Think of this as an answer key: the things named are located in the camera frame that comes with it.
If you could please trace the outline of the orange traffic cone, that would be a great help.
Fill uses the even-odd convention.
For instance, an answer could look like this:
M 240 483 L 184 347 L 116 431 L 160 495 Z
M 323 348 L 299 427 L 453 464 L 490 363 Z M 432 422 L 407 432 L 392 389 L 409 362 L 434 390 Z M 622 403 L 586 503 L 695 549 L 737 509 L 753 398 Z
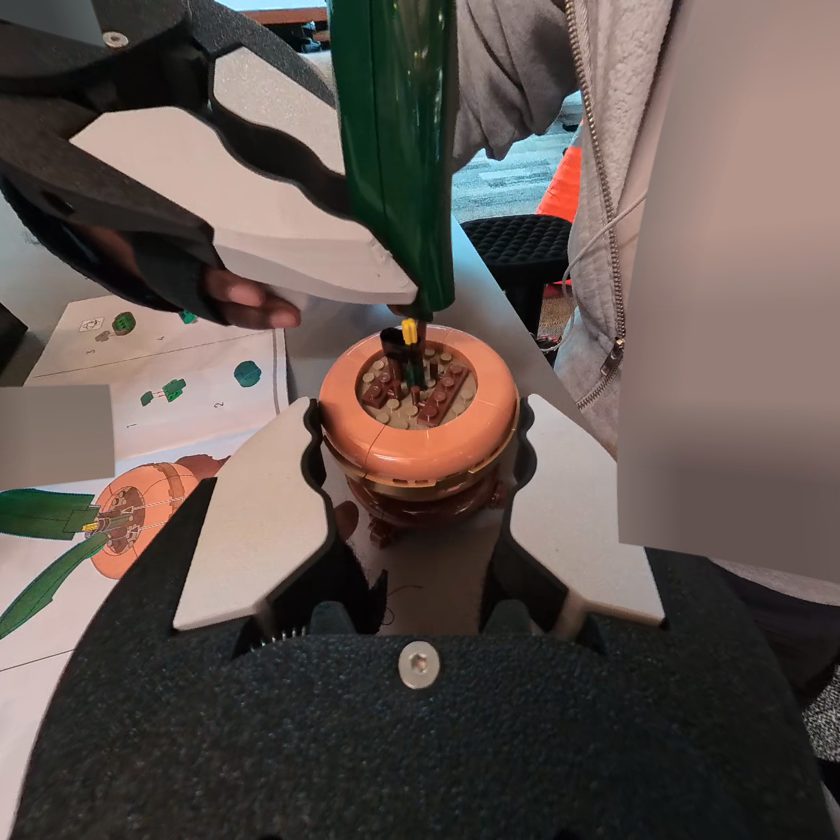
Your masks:
M 583 128 L 581 122 L 570 145 L 563 152 L 558 169 L 535 212 L 537 215 L 558 217 L 569 223 L 574 221 L 581 187 Z

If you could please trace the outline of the grey desk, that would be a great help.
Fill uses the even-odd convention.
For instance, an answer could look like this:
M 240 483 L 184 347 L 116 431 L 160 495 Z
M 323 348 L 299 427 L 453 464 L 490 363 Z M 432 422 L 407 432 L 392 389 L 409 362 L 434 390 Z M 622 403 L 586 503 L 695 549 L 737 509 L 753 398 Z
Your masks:
M 453 223 L 453 244 L 457 299 L 435 322 L 486 341 L 507 363 L 521 396 L 539 393 L 560 407 L 560 381 L 457 222 Z M 47 341 L 71 303 L 97 298 L 93 287 L 37 245 L 2 198 L 2 303 L 9 310 L 30 327 L 54 328 L 43 332 Z M 356 341 L 382 329 L 390 315 L 382 307 L 311 303 L 301 326 L 285 333 L 289 402 L 298 396 L 318 396 L 334 360 Z M 3 383 L 16 383 L 35 365 L 21 349 Z M 431 535 L 408 534 L 384 549 L 373 546 L 367 517 L 362 519 L 351 540 L 353 550 L 371 582 L 381 569 L 388 570 L 391 612 L 385 614 L 383 632 L 473 634 L 481 581 L 497 539 L 501 510 L 486 509 Z

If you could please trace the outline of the person's left hand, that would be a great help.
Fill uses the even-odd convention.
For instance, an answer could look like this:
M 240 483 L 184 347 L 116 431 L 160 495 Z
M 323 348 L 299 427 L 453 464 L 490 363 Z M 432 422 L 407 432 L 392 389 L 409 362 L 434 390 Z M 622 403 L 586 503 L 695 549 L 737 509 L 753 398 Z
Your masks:
M 364 567 L 350 547 L 360 520 L 355 504 L 345 501 L 333 508 L 339 537 L 336 595 L 350 616 L 359 634 L 377 634 L 385 618 L 388 572 L 383 570 L 373 584 L 369 584 Z

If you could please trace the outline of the green toy brick leaf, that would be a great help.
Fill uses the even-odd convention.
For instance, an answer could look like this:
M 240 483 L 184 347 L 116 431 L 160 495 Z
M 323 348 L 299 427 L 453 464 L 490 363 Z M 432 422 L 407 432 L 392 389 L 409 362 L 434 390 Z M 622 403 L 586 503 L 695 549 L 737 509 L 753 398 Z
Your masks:
M 353 215 L 415 282 L 407 315 L 430 322 L 455 300 L 455 2 L 335 1 L 328 8 Z

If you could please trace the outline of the white instruction booklet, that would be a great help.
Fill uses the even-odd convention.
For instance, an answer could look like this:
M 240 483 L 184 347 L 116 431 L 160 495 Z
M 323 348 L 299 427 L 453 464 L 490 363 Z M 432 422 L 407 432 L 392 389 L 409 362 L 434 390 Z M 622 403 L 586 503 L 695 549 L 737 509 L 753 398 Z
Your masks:
M 108 385 L 115 477 L 2 493 L 1 829 L 63 668 L 113 586 L 197 487 L 287 406 L 282 330 L 71 303 L 26 385 Z

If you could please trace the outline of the person's right hand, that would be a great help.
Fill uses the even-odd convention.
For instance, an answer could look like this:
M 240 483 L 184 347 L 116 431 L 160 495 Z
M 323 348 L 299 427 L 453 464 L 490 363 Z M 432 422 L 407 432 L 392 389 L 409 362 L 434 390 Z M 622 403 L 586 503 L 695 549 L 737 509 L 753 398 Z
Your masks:
M 2 194 L 40 244 L 84 277 L 132 304 L 182 310 L 224 326 L 294 328 L 299 309 L 266 285 L 183 254 L 154 236 L 131 238 L 44 212 L 8 179 Z

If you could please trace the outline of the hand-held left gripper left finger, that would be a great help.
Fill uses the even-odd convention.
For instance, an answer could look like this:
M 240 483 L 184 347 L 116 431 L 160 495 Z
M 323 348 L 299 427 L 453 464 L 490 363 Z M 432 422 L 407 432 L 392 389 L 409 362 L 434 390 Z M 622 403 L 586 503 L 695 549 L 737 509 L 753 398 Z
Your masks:
M 274 603 L 338 541 L 321 443 L 319 404 L 301 397 L 219 470 L 174 630 L 249 616 L 263 632 L 298 625 Z

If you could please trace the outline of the person's grey hoodie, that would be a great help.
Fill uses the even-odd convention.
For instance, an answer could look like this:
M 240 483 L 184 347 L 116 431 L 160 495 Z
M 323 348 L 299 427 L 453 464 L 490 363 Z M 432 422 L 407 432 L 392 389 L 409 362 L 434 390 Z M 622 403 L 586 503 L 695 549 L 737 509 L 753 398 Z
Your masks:
M 500 160 L 584 98 L 579 206 L 570 258 L 576 310 L 554 366 L 594 436 L 617 453 L 627 300 L 644 205 L 690 2 L 457 2 L 455 168 Z

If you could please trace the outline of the wooden top office desk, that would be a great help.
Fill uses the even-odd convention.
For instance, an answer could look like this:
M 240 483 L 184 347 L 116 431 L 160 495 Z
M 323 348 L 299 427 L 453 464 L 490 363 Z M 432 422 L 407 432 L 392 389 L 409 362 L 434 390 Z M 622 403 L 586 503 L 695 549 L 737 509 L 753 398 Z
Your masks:
M 252 1 L 227 5 L 266 26 L 299 53 L 318 53 L 330 47 L 326 2 Z

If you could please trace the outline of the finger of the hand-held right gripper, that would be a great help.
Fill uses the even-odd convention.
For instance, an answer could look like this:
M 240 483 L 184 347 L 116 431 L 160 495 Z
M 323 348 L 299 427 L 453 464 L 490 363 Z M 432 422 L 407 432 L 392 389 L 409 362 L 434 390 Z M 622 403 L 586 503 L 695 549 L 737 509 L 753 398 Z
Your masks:
M 339 116 L 329 89 L 304 60 L 287 75 L 240 47 L 217 58 L 212 103 L 224 138 L 258 169 L 291 177 L 324 169 L 344 175 Z
M 228 270 L 298 308 L 310 298 L 399 306 L 417 295 L 367 228 L 317 208 L 293 184 L 251 171 L 187 111 L 105 113 L 70 142 L 209 223 Z

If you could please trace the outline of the toy brick flower pot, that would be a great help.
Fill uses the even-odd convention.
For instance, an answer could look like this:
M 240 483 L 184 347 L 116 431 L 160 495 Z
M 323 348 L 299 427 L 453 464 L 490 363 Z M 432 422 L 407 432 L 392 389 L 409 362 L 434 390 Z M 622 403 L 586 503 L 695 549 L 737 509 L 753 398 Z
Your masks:
M 487 343 L 427 328 L 425 382 L 411 386 L 376 333 L 332 364 L 319 394 L 325 443 L 379 549 L 501 507 L 501 457 L 519 420 L 519 393 Z

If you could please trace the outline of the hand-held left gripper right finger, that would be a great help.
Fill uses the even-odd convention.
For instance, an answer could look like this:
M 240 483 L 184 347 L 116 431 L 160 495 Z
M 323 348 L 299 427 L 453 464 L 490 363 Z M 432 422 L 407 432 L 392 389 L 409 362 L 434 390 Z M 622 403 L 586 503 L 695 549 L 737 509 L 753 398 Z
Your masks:
M 501 586 L 536 626 L 572 640 L 593 613 L 659 626 L 643 548 L 619 542 L 616 465 L 540 395 L 521 402 L 515 476 L 501 527 Z

